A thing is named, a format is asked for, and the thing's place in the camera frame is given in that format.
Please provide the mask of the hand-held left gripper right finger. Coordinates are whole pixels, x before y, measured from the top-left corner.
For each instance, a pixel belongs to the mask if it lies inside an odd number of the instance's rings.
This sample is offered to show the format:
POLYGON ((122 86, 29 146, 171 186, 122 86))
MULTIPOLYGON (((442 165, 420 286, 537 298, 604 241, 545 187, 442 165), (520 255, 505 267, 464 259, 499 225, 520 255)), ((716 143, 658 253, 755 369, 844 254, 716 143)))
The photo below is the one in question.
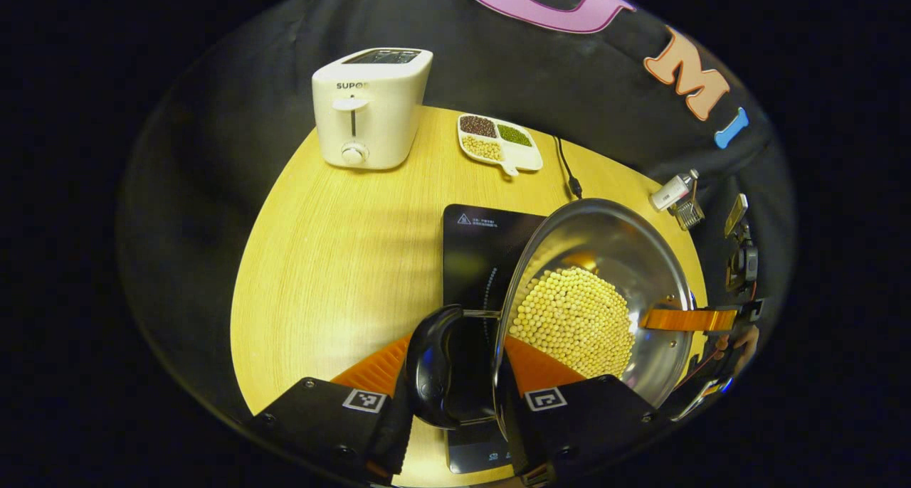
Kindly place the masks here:
POLYGON ((584 378, 513 336, 502 352, 498 421, 524 484, 566 484, 658 436, 658 410, 615 376, 584 378))

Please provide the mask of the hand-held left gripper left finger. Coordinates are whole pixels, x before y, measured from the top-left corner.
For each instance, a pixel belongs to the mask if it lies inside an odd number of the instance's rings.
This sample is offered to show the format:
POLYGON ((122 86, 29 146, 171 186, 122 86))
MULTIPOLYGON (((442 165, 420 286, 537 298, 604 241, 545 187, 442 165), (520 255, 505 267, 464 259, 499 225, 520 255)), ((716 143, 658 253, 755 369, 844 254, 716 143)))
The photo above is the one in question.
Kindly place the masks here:
POLYGON ((325 381, 302 378, 248 421, 260 438, 358 484, 401 474, 412 433, 404 364, 410 334, 325 381))

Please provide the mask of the pile of yellow soybeans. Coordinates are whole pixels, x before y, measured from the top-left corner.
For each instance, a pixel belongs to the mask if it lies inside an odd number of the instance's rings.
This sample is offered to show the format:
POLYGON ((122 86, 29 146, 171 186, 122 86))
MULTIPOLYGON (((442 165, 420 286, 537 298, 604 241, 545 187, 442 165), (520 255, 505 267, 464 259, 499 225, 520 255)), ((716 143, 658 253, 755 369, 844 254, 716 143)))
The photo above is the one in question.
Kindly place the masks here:
POLYGON ((636 342, 628 301, 582 267, 545 270, 518 293, 507 337, 587 378, 621 377, 636 342))

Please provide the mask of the steel pot with black handles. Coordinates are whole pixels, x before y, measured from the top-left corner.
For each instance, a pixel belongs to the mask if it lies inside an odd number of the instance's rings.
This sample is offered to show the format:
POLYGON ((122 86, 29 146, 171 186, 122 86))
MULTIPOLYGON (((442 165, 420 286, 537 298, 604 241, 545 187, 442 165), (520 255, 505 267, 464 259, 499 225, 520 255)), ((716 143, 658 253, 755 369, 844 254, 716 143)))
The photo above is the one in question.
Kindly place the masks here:
MULTIPOLYGON (((617 287, 628 301, 636 342, 628 368, 617 377, 621 382, 657 408, 683 377, 692 333, 638 325, 650 309, 696 307, 695 295, 673 249, 646 218, 628 207, 599 198, 576 200, 540 223, 512 275, 497 320, 491 365, 495 419, 502 346, 518 293, 545 270, 569 267, 592 271, 617 287)), ((459 304, 446 304, 414 330, 406 355, 406 393, 416 417, 437 428, 455 430, 461 426, 462 422, 447 410, 453 378, 449 342, 456 324, 466 317, 490 316, 490 311, 468 311, 459 304)))

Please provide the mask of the black induction cooktop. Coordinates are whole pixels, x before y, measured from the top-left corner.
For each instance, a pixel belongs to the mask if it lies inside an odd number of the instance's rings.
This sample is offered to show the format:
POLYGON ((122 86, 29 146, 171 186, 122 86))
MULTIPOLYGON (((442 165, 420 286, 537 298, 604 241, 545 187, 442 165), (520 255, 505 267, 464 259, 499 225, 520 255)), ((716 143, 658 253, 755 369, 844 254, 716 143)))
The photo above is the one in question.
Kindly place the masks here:
POLYGON ((543 216, 489 207, 448 205, 443 210, 443 303, 490 317, 466 317, 453 329, 453 378, 447 410, 462 422, 446 432, 453 474, 475 474, 511 463, 495 420, 491 365, 497 320, 517 262, 543 216))

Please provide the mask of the small glass jar with stick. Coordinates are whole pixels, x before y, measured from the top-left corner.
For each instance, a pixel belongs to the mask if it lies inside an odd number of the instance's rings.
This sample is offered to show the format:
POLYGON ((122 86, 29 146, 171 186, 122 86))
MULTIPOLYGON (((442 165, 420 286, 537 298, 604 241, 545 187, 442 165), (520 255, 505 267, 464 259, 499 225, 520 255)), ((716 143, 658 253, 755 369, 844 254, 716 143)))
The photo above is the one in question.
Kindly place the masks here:
POLYGON ((697 202, 697 180, 693 181, 692 190, 669 208, 669 212, 684 231, 695 228, 705 218, 702 206, 697 202))

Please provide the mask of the clear bottle with white label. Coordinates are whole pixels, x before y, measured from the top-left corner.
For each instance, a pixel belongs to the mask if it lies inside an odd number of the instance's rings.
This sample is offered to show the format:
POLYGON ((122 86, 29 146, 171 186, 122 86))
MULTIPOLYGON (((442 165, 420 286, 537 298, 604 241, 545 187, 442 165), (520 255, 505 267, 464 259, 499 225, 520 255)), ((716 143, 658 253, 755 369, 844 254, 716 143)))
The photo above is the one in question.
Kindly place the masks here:
POLYGON ((652 207, 657 212, 661 212, 683 202, 694 192, 699 177, 699 171, 696 169, 690 169, 671 177, 657 192, 650 195, 652 207))

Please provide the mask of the white divided dish of beans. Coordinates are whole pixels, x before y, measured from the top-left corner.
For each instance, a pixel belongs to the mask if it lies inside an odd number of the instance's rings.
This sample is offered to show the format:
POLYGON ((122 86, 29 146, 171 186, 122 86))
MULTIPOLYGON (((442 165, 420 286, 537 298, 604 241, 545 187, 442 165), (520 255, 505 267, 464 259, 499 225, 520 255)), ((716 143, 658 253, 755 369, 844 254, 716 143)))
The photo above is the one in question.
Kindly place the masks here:
POLYGON ((539 171, 543 157, 532 134, 505 120, 462 113, 456 120, 460 149, 478 163, 497 165, 508 176, 539 171))

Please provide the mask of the black backdrop cloth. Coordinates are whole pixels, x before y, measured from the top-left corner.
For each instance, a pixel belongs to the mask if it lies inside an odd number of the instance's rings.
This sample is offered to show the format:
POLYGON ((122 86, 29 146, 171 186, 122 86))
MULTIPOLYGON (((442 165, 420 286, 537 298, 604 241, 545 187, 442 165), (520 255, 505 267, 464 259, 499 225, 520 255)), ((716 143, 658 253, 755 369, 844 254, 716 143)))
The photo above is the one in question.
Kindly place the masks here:
POLYGON ((710 299, 722 296, 722 202, 749 196, 758 288, 776 323, 793 280, 793 182, 772 121, 741 80, 706 121, 645 73, 670 40, 631 0, 287 0, 219 41, 147 119, 118 209, 122 283, 134 316, 202 403, 250 419, 228 318, 242 250, 267 193, 313 126, 310 76, 362 48, 436 54, 430 105, 503 112, 658 182, 695 167, 709 222, 697 229, 710 299))

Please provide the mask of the white toaster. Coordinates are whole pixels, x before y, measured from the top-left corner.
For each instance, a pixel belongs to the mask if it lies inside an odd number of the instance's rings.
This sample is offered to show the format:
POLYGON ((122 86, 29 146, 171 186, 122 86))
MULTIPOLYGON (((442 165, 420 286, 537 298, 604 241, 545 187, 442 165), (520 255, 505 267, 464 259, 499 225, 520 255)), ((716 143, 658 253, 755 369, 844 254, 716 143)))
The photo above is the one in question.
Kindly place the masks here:
POLYGON ((365 48, 312 74, 323 161, 390 170, 407 160, 435 55, 423 48, 365 48))

